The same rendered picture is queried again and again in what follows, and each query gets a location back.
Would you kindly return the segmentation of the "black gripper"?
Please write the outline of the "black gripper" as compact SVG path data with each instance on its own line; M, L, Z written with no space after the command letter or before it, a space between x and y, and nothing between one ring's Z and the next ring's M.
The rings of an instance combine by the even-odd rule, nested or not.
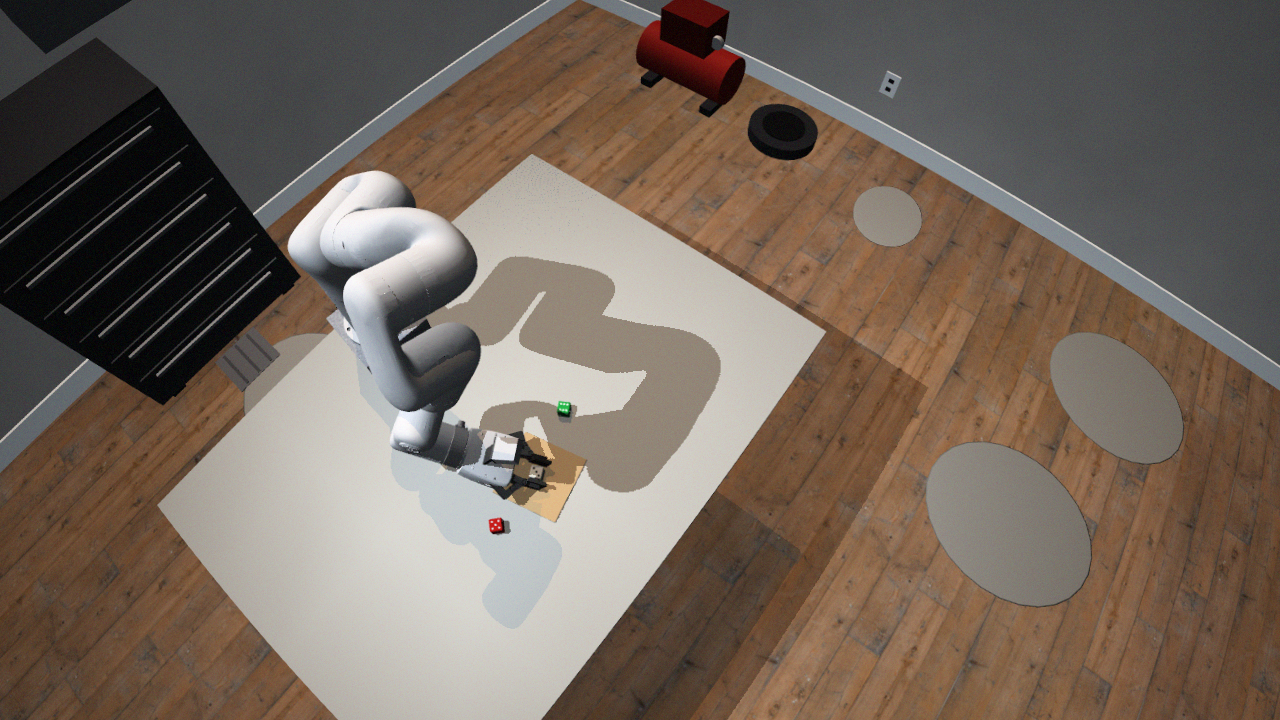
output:
M468 442L465 448L465 455L460 462L460 466L456 468L457 474L467 478L468 480L474 480L477 482L479 484L495 489L497 493L503 500L509 498L509 496L513 495L515 491L521 487L529 487L531 489L541 489L547 487L547 482L536 480L532 478L526 479L516 475L513 473L515 465L495 464L495 462L488 462L486 465L483 465L486 448L490 445L493 445L494 437L518 438L524 442L521 457L525 457L526 460L529 460L529 462L540 465L543 468L547 468L552 464L552 461L547 460L545 456L532 452L532 450L529 447L525 439L522 430L511 434L503 434L495 430L471 428L468 429ZM509 482L513 486L509 486ZM504 487L507 486L509 486L509 488L504 489Z

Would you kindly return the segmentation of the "tan flat mat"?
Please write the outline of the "tan flat mat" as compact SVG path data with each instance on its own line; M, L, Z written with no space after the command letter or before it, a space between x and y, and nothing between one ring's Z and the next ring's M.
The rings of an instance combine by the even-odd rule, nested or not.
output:
M536 512L541 518L556 521L588 460L527 432L524 436L534 454L552 461L550 466L544 468L543 482L547 482L547 487L541 489L522 487L507 500ZM527 479L532 465L529 460L520 457L513 473Z

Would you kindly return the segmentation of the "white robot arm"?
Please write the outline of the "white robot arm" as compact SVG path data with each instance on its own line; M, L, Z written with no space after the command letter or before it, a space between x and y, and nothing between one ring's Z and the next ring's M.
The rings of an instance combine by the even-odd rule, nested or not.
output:
M468 428L462 420L442 421L439 411L460 401L477 369L477 334L456 322L404 345L398 334L474 282L477 258L465 234L445 218L417 209L402 181L369 170L335 184L296 227L288 251L335 304L381 395L401 410L390 447L458 468Z

